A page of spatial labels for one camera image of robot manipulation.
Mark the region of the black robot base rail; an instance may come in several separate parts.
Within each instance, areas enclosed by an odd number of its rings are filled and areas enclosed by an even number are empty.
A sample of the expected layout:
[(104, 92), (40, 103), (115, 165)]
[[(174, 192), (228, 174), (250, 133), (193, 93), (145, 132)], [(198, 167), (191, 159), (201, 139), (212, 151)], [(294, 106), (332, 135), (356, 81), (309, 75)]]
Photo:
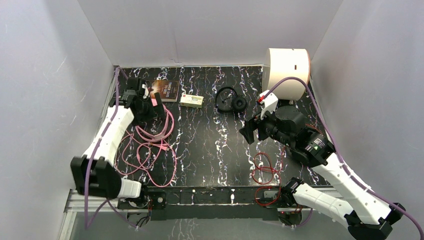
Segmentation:
[(299, 224), (310, 213), (275, 189), (239, 187), (145, 187), (139, 198), (118, 201), (119, 210), (130, 213), (151, 211), (152, 220), (260, 219)]

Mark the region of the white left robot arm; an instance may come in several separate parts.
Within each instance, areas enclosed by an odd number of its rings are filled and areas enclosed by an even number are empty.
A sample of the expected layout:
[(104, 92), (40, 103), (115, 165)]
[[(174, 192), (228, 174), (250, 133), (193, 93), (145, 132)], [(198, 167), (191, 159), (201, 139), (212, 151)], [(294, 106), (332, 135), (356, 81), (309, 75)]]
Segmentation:
[(93, 142), (82, 156), (75, 156), (70, 162), (76, 191), (80, 195), (130, 198), (137, 208), (144, 208), (149, 203), (149, 194), (142, 190), (142, 183), (124, 179), (114, 166), (120, 142), (129, 126), (139, 126), (155, 119), (169, 120), (160, 94), (151, 94), (152, 87), (139, 77), (130, 77), (123, 93), (112, 97)]

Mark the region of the black on-ear headphones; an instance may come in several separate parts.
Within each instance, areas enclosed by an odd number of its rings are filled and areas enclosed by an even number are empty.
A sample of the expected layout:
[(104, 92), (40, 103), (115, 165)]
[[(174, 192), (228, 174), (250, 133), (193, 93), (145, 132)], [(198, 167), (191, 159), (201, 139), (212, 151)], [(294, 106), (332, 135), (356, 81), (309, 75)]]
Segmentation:
[[(227, 97), (227, 99), (232, 99), (229, 109), (220, 108), (218, 104), (219, 95), (224, 90), (231, 90), (235, 94), (235, 96)], [(216, 92), (216, 95), (214, 97), (214, 104), (215, 104), (215, 108), (217, 109), (219, 113), (231, 113), (231, 112), (242, 113), (248, 107), (247, 100), (244, 97), (242, 97), (240, 94), (238, 94), (237, 91), (231, 86), (222, 87)]]

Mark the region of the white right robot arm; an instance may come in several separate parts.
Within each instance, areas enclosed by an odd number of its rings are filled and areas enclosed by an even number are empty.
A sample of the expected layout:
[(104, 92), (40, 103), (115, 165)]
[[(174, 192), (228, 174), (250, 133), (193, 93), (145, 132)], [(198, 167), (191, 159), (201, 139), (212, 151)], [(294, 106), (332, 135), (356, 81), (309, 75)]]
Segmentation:
[(338, 159), (334, 145), (316, 128), (306, 123), (306, 117), (293, 106), (282, 106), (275, 112), (256, 114), (247, 120), (239, 132), (248, 144), (271, 138), (288, 147), (291, 158), (324, 177), (342, 196), (341, 199), (316, 190), (293, 177), (281, 187), (282, 202), (288, 207), (297, 204), (311, 207), (340, 223), (356, 240), (385, 240), (392, 225), (403, 214), (403, 206), (388, 203), (370, 194), (371, 188), (361, 188), (353, 180), (354, 172)]

